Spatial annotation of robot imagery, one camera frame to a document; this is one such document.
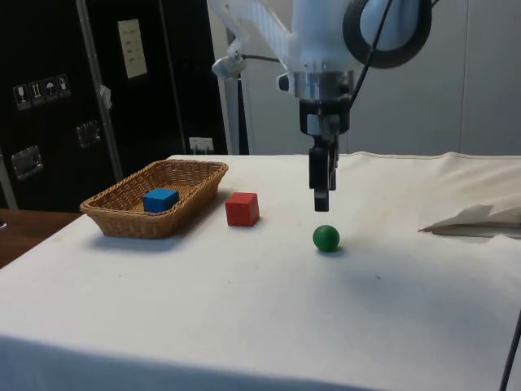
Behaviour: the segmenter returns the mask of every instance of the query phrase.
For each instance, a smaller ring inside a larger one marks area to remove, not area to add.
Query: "white tablecloth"
[[[111,239],[82,217],[0,270],[1,390],[498,388],[521,242],[418,229],[508,191],[521,160],[342,156],[315,213],[307,156],[205,158],[230,171],[180,235]],[[253,228],[226,225],[233,191],[258,193]]]

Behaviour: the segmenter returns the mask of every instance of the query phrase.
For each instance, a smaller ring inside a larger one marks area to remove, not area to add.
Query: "sticker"
[[[56,77],[56,82],[58,83],[57,88],[60,98],[71,96],[71,86],[68,84],[67,75],[58,75]]]
[[[120,31],[121,49],[123,50],[127,78],[146,75],[147,62],[143,52],[139,20],[122,20],[117,22],[117,27]]]
[[[16,108],[18,108],[19,111],[31,108],[31,99],[29,98],[26,84],[14,86],[13,94],[15,95]]]
[[[56,79],[53,77],[43,79],[43,90],[45,92],[47,102],[56,100],[58,98],[58,86],[56,84]]]
[[[41,81],[33,81],[29,83],[28,87],[31,100],[33,101],[33,106],[39,106],[46,102],[46,97],[43,95],[44,93]]]

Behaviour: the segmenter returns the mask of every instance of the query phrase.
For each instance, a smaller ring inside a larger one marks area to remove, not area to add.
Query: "black cable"
[[[265,57],[263,55],[243,55],[244,59],[258,59],[260,61],[268,61],[269,63],[280,63],[279,59],[274,57]]]
[[[349,102],[349,109],[352,108],[355,100],[357,100],[358,94],[360,93],[360,89],[362,84],[364,84],[364,80],[366,79],[367,72],[369,71],[369,67],[371,65],[371,61],[373,60],[374,51],[376,51],[376,46],[378,46],[378,42],[380,40],[380,35],[382,35],[383,26],[385,25],[385,19],[387,18],[387,14],[391,9],[393,0],[388,0],[387,5],[385,6],[385,10],[383,11],[382,19],[380,20],[380,26],[378,26],[378,30],[376,31],[376,35],[374,36],[373,43],[369,48],[369,52],[367,53],[366,63],[364,64],[364,68],[361,70],[360,77],[358,78],[357,85],[355,86],[355,90],[351,95],[351,101]]]
[[[521,312],[519,312],[518,324],[515,327],[514,338],[512,338],[510,351],[508,352],[508,357],[506,358],[505,370],[503,371],[503,377],[501,378],[499,391],[506,391],[506,386],[508,385],[508,380],[510,378],[510,372],[512,371],[512,366],[514,365],[515,353],[518,351],[519,338],[521,338]]]

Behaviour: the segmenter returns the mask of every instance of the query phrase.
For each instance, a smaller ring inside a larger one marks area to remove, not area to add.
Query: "wicker basket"
[[[228,170],[224,163],[161,160],[89,198],[80,210],[107,236],[158,239],[170,236],[217,194]],[[179,191],[179,201],[162,213],[143,211],[142,197],[156,187]]]

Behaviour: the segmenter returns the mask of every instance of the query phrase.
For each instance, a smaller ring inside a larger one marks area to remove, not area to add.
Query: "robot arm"
[[[293,0],[291,30],[265,0],[209,4],[236,36],[227,56],[212,67],[215,74],[238,77],[245,68],[241,47],[249,36],[244,21],[258,28],[286,69],[277,87],[300,100],[300,131],[314,141],[309,186],[315,210],[328,211],[339,136],[348,131],[349,112],[367,68],[397,67],[422,49],[431,30],[431,0]],[[354,87],[357,61],[365,71]]]

